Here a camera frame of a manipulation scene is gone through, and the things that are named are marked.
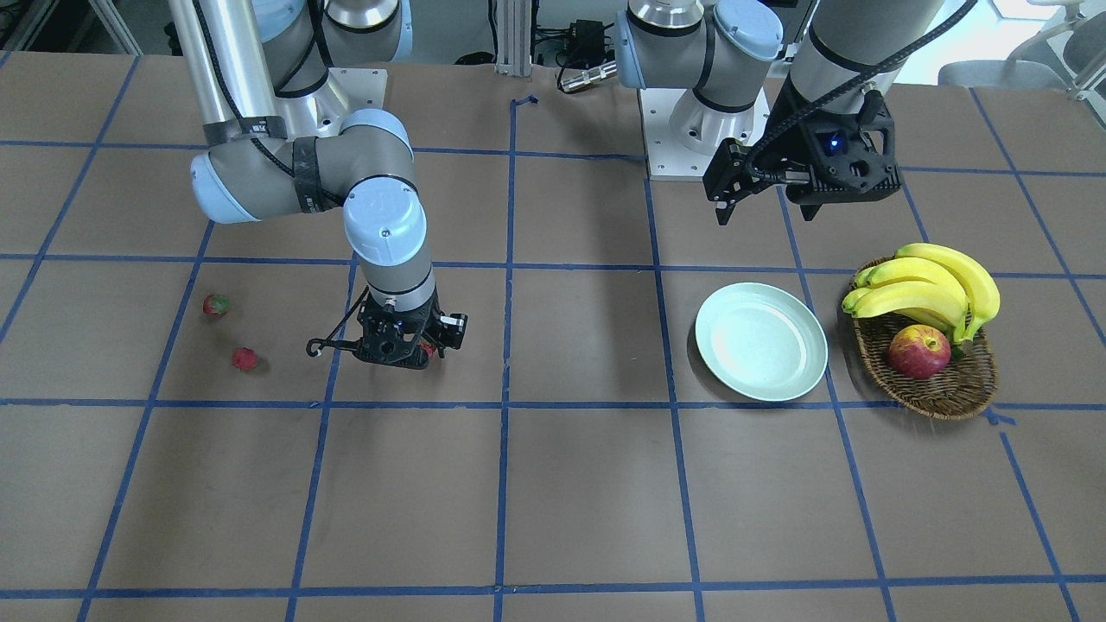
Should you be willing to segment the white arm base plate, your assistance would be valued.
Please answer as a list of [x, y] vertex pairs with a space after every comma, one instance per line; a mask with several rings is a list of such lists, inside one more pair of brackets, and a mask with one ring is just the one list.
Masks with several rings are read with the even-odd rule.
[[327, 81], [311, 93], [279, 96], [276, 111], [285, 123], [286, 138], [340, 134], [342, 123], [355, 111], [383, 106], [387, 82], [383, 68], [331, 68]]
[[707, 107], [684, 89], [644, 89], [639, 103], [654, 182], [700, 182], [722, 139], [750, 147], [762, 138], [770, 111], [763, 90], [752, 107], [738, 113]]

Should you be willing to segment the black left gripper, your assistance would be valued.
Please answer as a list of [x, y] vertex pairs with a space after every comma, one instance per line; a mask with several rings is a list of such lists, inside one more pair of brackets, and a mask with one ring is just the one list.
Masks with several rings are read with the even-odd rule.
[[860, 111], [816, 110], [783, 129], [759, 152], [724, 138], [702, 177], [716, 224], [724, 227], [735, 204], [771, 187], [785, 188], [805, 222], [823, 205], [884, 200], [901, 189], [895, 123], [880, 91], [862, 95]]

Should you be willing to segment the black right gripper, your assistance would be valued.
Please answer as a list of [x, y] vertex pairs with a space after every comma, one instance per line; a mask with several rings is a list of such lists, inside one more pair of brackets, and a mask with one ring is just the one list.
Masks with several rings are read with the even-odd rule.
[[445, 314], [436, 294], [408, 311], [398, 311], [390, 303], [378, 303], [367, 289], [357, 303], [362, 336], [356, 341], [356, 357], [362, 362], [422, 370], [429, 366], [431, 357], [420, 349], [420, 341], [437, 348], [435, 357], [439, 359], [445, 357], [448, 349], [462, 346], [467, 314]]

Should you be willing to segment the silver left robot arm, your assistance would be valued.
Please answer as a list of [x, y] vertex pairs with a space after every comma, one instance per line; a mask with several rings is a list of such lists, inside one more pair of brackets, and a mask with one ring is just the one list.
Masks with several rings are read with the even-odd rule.
[[[826, 204], [874, 203], [902, 188], [886, 96], [912, 52], [947, 31], [938, 1], [820, 1], [758, 139], [688, 121], [716, 221], [774, 187], [813, 220]], [[747, 117], [783, 48], [761, 1], [629, 1], [613, 21], [620, 83], [681, 89], [700, 113]]]

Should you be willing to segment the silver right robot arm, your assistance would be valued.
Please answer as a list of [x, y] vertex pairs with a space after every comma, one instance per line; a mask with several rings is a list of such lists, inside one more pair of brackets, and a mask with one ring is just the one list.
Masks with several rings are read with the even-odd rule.
[[362, 335], [307, 343], [421, 370], [460, 349], [465, 314], [440, 307], [428, 220], [404, 124], [345, 79], [413, 46], [407, 1], [173, 1], [207, 149], [190, 166], [217, 224], [340, 209], [365, 287], [345, 318]]

